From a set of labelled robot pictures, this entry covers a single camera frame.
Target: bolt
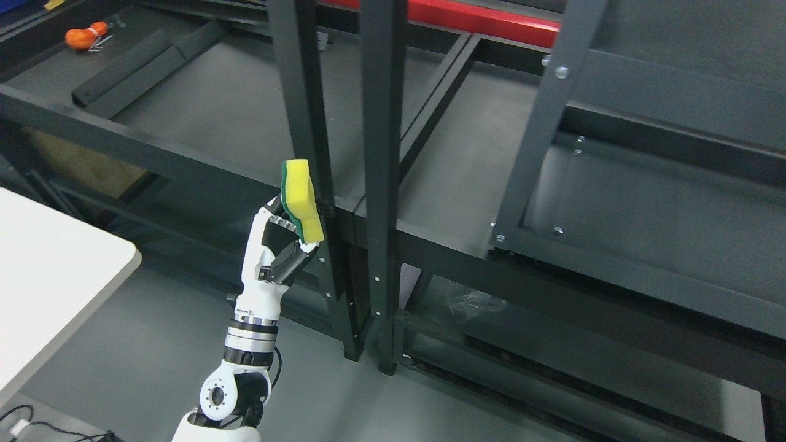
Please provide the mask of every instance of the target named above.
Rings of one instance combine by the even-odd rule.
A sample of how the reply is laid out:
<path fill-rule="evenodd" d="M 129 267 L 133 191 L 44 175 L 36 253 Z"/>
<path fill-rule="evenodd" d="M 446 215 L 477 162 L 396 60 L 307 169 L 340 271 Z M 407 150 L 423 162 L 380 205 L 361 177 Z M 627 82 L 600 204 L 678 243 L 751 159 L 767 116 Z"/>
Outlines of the bolt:
<path fill-rule="evenodd" d="M 554 69 L 554 76 L 558 79 L 566 79 L 571 74 L 571 70 L 567 66 L 560 66 Z"/>

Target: black metal shelf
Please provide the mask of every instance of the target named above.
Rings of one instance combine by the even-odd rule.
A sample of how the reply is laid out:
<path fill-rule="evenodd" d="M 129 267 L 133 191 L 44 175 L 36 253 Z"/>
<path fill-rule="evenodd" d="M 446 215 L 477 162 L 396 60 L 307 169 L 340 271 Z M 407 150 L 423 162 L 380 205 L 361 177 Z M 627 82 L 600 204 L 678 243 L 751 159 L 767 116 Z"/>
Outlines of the black metal shelf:
<path fill-rule="evenodd" d="M 574 99 L 782 155 L 784 14 L 782 2 L 609 2 Z"/>
<path fill-rule="evenodd" d="M 114 31 L 104 52 L 75 53 L 64 48 L 5 85 L 42 98 L 50 105 L 76 109 L 71 91 L 116 62 L 140 39 L 159 29 L 176 39 L 204 23 L 200 18 L 138 6 L 125 8 L 122 17 L 127 26 Z M 451 34 L 434 32 L 442 39 Z M 357 35 L 335 30 L 329 32 L 329 41 L 327 50 L 321 53 L 321 67 L 336 205 L 352 211 L 365 193 L 359 161 L 359 41 Z M 413 44 L 439 46 L 439 42 L 429 41 Z M 429 94 L 429 82 L 439 75 L 444 58 L 443 53 L 416 47 L 410 47 L 408 54 L 406 124 L 421 110 L 421 103 Z M 20 119 L 20 123 L 32 125 L 25 116 Z M 269 38 L 252 33 L 232 31 L 113 120 L 132 130 L 154 134 L 162 141 L 157 143 L 159 149 L 269 186 L 280 186 L 281 162 L 292 157 L 273 47 Z M 167 175 L 167 170 L 156 169 L 154 161 L 136 164 Z"/>
<path fill-rule="evenodd" d="M 445 80 L 460 86 L 402 180 L 397 225 L 425 241 L 483 258 L 538 91 L 535 73 L 544 52 L 476 36 L 462 53 L 467 72 L 456 69 L 455 77 Z M 366 209 L 363 201 L 355 215 L 365 218 Z"/>
<path fill-rule="evenodd" d="M 447 349 L 453 348 L 458 356 L 441 363 L 447 368 L 445 363 L 451 360 L 461 365 L 460 354 L 464 349 L 464 353 L 505 366 L 519 376 L 523 374 L 555 388 L 562 386 L 565 389 L 568 385 L 567 390 L 573 394 L 581 396 L 593 391 L 604 400 L 594 401 L 592 406 L 605 408 L 606 412 L 613 410 L 632 416 L 641 413 L 638 418 L 649 419 L 655 426 L 679 422 L 694 435 L 705 432 L 700 429 L 704 426 L 709 429 L 708 437 L 723 440 L 720 434 L 711 433 L 722 433 L 723 427 L 718 403 L 721 386 L 713 376 L 514 303 L 503 304 L 499 298 L 492 298 L 494 301 L 486 309 L 476 307 L 463 297 L 472 292 L 469 287 L 445 278 L 433 276 L 416 287 L 407 303 L 409 313 L 400 311 L 399 323 L 414 335 L 423 334 L 436 340 L 432 346 L 441 349 L 429 350 L 410 336 L 403 350 L 409 355 L 415 351 L 418 358 L 435 362 L 440 360 L 435 354 L 449 354 Z M 545 397 L 535 395 L 533 389 L 541 387 L 536 388 L 531 382 L 522 381 L 519 390 L 524 392 L 522 398 L 529 394 L 531 398 L 546 400 L 550 396 L 551 393 Z M 697 397 L 706 398 L 709 405 L 695 408 Z M 567 407 L 562 412 L 570 412 L 570 409 Z"/>
<path fill-rule="evenodd" d="M 521 252 L 786 337 L 779 190 L 570 134 L 541 174 Z"/>

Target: orange screwdriver handle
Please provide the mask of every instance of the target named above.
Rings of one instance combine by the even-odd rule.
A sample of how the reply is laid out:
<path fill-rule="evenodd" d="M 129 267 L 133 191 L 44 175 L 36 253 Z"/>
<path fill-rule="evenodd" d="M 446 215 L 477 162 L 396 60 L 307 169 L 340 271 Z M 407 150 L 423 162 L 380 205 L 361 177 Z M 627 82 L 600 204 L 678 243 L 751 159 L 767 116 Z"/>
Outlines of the orange screwdriver handle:
<path fill-rule="evenodd" d="M 87 29 L 72 29 L 65 33 L 65 44 L 74 50 L 89 49 L 108 29 L 109 25 L 103 21 L 97 21 Z"/>

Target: sponge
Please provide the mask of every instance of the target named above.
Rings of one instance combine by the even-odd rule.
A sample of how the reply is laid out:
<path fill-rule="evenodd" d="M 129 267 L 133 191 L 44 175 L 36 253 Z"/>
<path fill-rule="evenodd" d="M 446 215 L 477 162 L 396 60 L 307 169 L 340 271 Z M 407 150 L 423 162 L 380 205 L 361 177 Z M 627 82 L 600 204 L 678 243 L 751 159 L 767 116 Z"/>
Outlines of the sponge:
<path fill-rule="evenodd" d="M 281 172 L 281 203 L 298 227 L 301 242 L 324 241 L 308 160 L 286 160 Z"/>

